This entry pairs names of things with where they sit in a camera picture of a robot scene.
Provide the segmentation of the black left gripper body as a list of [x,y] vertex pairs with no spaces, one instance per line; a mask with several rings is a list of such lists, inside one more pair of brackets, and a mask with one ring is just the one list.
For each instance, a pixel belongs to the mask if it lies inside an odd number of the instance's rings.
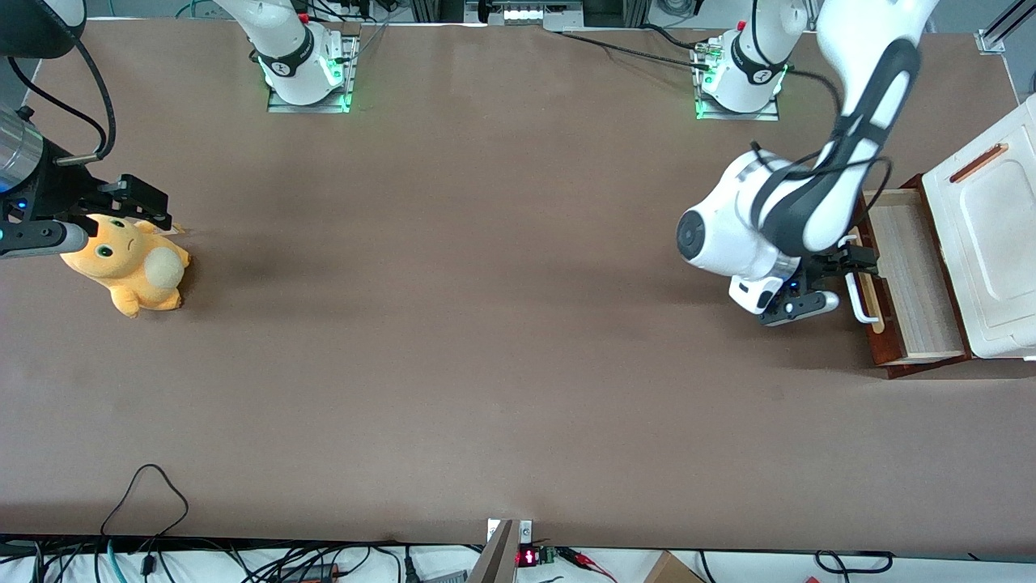
[[814,292],[835,292],[835,289],[818,289],[817,276],[822,270],[839,270],[839,255],[836,253],[819,253],[803,259],[798,272],[799,294]]

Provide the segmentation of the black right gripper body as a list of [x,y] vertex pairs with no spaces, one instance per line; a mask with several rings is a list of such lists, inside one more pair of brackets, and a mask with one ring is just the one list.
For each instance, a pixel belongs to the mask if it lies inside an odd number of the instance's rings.
[[32,218],[86,226],[88,215],[111,210],[111,200],[100,192],[104,182],[85,166],[56,163],[67,155],[68,151],[55,143],[42,144],[40,165],[34,174]]

